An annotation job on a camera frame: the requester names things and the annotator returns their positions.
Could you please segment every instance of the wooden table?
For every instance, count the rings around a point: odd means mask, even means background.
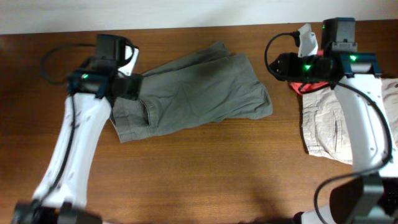
[[[317,185],[351,167],[306,153],[301,99],[266,71],[263,55],[270,38],[302,25],[0,36],[0,222],[11,220],[18,200],[30,200],[62,123],[66,89],[39,76],[40,58],[62,44],[94,43],[98,33],[122,35],[138,45],[138,73],[224,40],[231,51],[247,53],[269,91],[274,114],[124,144],[107,122],[88,181],[89,211],[124,223],[236,223],[312,210]],[[321,24],[312,27],[320,41]],[[358,22],[356,34],[359,51],[377,53],[381,68],[398,74],[398,21]],[[296,51],[291,38],[281,37],[269,58]],[[92,53],[66,50],[48,61],[48,72],[61,78]],[[321,194],[320,205],[327,203],[332,186]]]

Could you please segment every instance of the white wall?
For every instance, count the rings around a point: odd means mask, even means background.
[[[398,19],[397,0],[0,0],[0,34]]]

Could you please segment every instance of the beige shorts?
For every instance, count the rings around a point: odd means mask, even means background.
[[[392,135],[398,145],[398,79],[382,80],[382,97]],[[304,94],[302,128],[310,155],[353,163],[345,117],[335,92],[330,88]]]

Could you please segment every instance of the green light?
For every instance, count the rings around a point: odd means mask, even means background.
[[[350,58],[353,62],[355,62],[356,59],[357,59],[357,56],[355,56],[355,55],[350,55],[349,58]]]

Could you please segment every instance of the folded garment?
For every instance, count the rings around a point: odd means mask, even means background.
[[[268,92],[247,56],[231,55],[221,41],[143,75],[139,100],[114,103],[112,120],[121,142],[272,114]]]
[[[382,80],[382,97],[395,148],[398,144],[398,79]],[[308,153],[353,163],[343,110],[335,92],[324,88],[303,95],[303,137]]]

